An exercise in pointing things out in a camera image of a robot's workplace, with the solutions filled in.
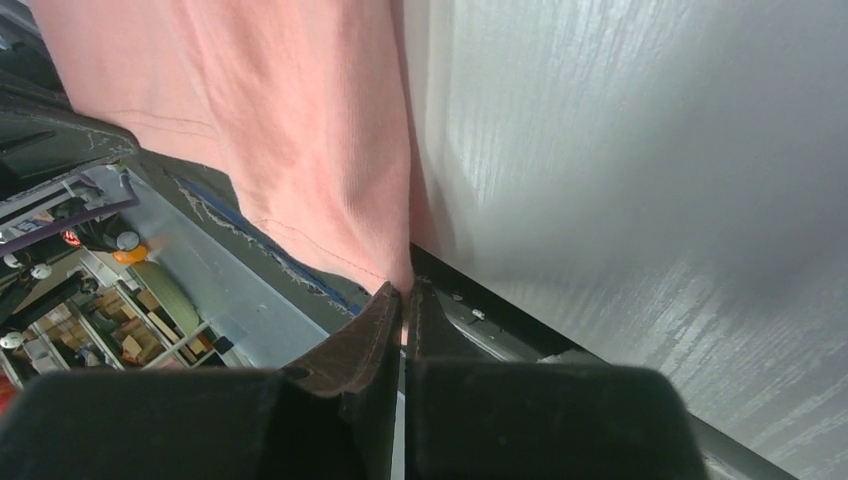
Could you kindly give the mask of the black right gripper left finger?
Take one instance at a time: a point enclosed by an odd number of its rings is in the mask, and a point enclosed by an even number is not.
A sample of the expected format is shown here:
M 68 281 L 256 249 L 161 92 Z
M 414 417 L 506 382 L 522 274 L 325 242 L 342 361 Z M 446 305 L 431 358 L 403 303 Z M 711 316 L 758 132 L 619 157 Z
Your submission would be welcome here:
M 51 373 L 1 421 L 5 479 L 387 479 L 402 302 L 391 285 L 277 370 Z

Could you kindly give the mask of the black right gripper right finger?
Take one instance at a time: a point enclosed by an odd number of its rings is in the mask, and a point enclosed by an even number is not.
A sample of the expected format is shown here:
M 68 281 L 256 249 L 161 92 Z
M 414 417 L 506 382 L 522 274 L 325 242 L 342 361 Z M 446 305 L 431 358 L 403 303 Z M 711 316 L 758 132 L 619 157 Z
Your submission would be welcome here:
M 405 373 L 409 479 L 703 479 L 671 383 L 588 360 L 502 362 L 410 294 Z

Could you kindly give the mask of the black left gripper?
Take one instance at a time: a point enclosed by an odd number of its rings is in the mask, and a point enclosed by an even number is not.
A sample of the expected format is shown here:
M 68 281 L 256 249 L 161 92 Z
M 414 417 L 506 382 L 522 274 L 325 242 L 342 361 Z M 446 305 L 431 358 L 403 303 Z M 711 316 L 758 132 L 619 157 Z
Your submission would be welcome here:
M 74 112 L 57 92 L 1 72 L 1 197 L 16 199 L 89 164 L 140 150 L 129 131 Z

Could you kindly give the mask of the salmon pink t-shirt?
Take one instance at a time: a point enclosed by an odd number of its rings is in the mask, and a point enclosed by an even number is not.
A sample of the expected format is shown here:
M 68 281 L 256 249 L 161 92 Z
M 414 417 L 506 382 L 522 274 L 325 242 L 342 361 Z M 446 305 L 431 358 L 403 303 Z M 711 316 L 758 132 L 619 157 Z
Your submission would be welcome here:
M 431 219 L 396 1 L 33 1 L 73 109 L 230 180 L 296 260 L 414 282 Z

